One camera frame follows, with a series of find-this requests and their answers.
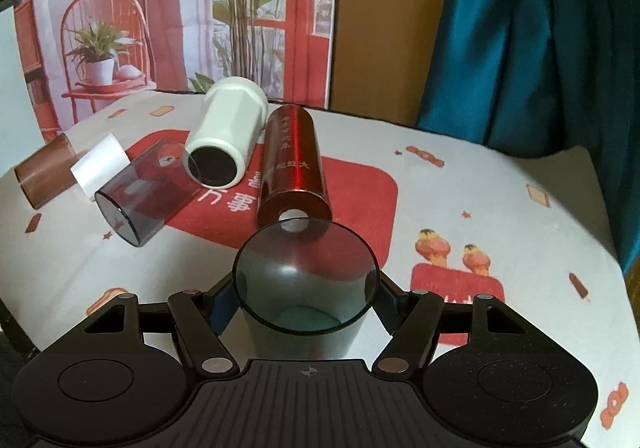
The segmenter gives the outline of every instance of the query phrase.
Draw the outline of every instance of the teal curtain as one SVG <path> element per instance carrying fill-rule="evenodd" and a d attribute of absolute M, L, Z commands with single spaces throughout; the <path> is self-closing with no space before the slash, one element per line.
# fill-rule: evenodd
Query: teal curtain
<path fill-rule="evenodd" d="M 640 253 L 640 0 L 445 0 L 418 128 L 591 154 L 623 271 Z"/>

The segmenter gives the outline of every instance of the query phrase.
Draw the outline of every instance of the hole in cylinder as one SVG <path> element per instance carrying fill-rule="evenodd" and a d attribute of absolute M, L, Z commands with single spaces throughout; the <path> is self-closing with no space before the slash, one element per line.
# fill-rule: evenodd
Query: hole in cylinder
<path fill-rule="evenodd" d="M 287 209 L 280 214 L 279 221 L 288 221 L 289 219 L 308 219 L 309 216 L 302 211 L 302 209 Z M 281 227 L 285 231 L 289 231 L 290 233 L 299 233 L 300 231 L 304 231 L 306 227 L 309 225 L 309 221 L 290 221 L 290 222 L 282 222 Z"/>
<path fill-rule="evenodd" d="M 188 168 L 191 176 L 207 188 L 227 186 L 236 178 L 238 166 L 225 150 L 202 146 L 191 152 Z"/>

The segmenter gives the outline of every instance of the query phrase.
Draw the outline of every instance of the circular pad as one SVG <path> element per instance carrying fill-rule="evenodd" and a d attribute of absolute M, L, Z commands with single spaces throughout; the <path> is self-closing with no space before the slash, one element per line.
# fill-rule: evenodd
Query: circular pad
<path fill-rule="evenodd" d="M 133 371 L 111 360 L 89 360 L 67 368 L 58 380 L 60 390 L 76 401 L 96 402 L 117 398 L 133 383 Z"/>
<path fill-rule="evenodd" d="M 149 346 L 123 350 L 95 358 L 37 355 L 14 381 L 22 420 L 56 444 L 74 446 L 130 442 L 165 424 L 187 396 L 182 367 Z"/>
<path fill-rule="evenodd" d="M 526 403 L 542 398 L 551 389 L 551 376 L 536 364 L 500 360 L 484 365 L 478 383 L 489 396 L 506 402 Z"/>
<path fill-rule="evenodd" d="M 586 427 L 597 401 L 591 373 L 569 354 L 443 354 L 424 373 L 427 403 L 480 444 L 553 445 Z"/>

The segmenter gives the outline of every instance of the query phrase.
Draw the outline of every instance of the table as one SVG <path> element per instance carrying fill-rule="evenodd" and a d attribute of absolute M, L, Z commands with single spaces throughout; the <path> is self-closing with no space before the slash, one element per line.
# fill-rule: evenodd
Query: table
<path fill-rule="evenodd" d="M 202 99 L 129 95 L 67 136 L 82 151 L 112 133 L 133 157 L 159 137 L 183 140 Z M 447 301 L 468 302 L 480 292 L 506 301 L 596 377 L 600 396 L 583 442 L 638 448 L 640 341 L 587 151 L 517 160 L 379 121 L 321 110 L 312 116 L 335 220 L 369 242 L 383 271 L 402 288 L 430 289 Z M 0 177 L 0 297 L 44 349 L 110 288 L 133 292 L 142 303 L 207 290 L 229 272 L 255 229 L 260 152 L 258 145 L 240 185 L 203 190 L 140 249 L 111 232 L 78 186 L 34 211 L 14 174 Z M 252 202 L 235 204 L 238 194 Z M 42 214 L 39 225 L 25 233 L 35 213 Z M 439 246 L 425 249 L 419 240 Z M 240 315 L 222 340 L 241 365 L 251 357 Z M 465 340 L 442 338 L 436 355 Z M 170 338 L 145 341 L 175 354 Z M 386 342 L 371 311 L 349 356 L 370 365 Z M 620 383 L 629 397 L 609 417 L 607 399 Z"/>

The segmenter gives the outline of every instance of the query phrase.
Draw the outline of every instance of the black stand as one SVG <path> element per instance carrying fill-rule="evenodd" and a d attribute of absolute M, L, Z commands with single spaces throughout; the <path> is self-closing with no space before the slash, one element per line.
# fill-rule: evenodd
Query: black stand
<path fill-rule="evenodd" d="M 238 311 L 230 275 L 166 304 L 120 295 L 18 374 L 36 448 L 579 448 L 597 399 L 589 370 L 490 295 L 449 304 L 386 275 L 374 309 L 392 335 L 362 360 L 252 360 L 218 336 Z M 170 333 L 180 356 L 146 346 Z M 468 344 L 430 363 L 442 333 Z"/>

